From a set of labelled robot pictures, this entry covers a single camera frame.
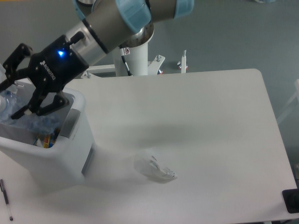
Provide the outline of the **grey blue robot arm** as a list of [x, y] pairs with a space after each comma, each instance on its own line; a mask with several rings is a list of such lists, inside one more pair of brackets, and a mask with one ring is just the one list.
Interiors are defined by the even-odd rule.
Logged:
[[39, 53], [21, 43], [3, 63], [2, 91], [28, 78], [35, 86], [29, 102], [12, 114], [51, 114], [69, 104], [64, 87], [150, 23], [191, 13], [192, 0], [96, 0], [91, 11]]

